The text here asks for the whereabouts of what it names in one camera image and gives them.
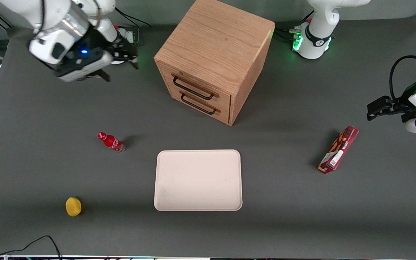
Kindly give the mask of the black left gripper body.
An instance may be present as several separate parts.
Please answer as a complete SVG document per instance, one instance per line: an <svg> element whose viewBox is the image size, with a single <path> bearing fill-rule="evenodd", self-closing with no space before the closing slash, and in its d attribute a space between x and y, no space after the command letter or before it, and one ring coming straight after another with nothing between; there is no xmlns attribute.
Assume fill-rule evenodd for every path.
<svg viewBox="0 0 416 260"><path fill-rule="evenodd" d="M409 87L407 87L403 94L398 97L398 108L400 109L416 109L416 105L414 105L411 101L409 101L409 98L416 94L416 82L411 84Z"/></svg>

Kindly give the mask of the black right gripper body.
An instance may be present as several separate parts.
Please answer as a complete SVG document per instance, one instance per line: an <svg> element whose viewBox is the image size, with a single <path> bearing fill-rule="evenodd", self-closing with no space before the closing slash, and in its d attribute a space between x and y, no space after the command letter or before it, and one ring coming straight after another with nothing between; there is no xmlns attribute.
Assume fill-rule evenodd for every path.
<svg viewBox="0 0 416 260"><path fill-rule="evenodd" d="M113 61L111 43L89 28L62 59L62 69L102 69Z"/></svg>

